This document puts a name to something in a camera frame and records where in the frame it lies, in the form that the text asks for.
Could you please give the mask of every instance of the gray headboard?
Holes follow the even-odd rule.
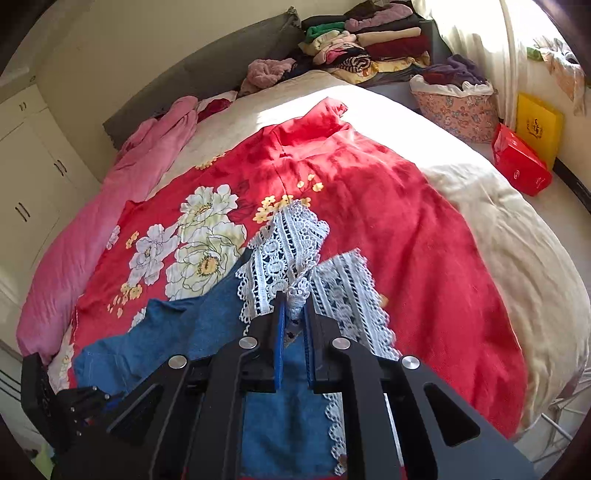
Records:
[[[256,59],[282,60],[304,38],[297,11],[260,21],[191,53],[136,93],[104,124],[119,149],[144,120],[185,95],[204,99],[240,85]]]

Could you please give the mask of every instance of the red box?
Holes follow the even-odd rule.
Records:
[[[531,197],[552,182],[552,174],[515,132],[499,124],[492,140],[495,167],[513,187]]]

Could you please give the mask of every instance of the red floral blanket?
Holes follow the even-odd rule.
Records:
[[[150,298],[207,292],[277,209],[302,199],[330,225],[322,260],[353,248],[367,257],[396,348],[512,435],[525,364],[465,220],[414,164],[342,122],[345,110],[325,99],[128,203],[77,303],[74,355],[127,332]]]

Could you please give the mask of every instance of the laundry basket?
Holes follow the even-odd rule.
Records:
[[[499,124],[495,91],[490,82],[462,88],[455,85],[430,85],[422,75],[410,80],[410,88],[421,113],[434,124],[464,142],[487,143]]]

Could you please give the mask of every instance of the silver screw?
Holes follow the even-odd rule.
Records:
[[[421,365],[421,362],[418,361],[417,357],[408,355],[402,359],[402,365],[409,370],[416,370]]]
[[[333,340],[333,347],[337,350],[347,350],[351,346],[351,342],[349,339],[338,337]]]
[[[242,337],[239,342],[238,345],[240,345],[240,348],[244,348],[244,350],[250,350],[251,348],[256,347],[256,338],[254,337]]]
[[[183,355],[175,355],[168,360],[168,366],[175,370],[187,365],[187,359]]]

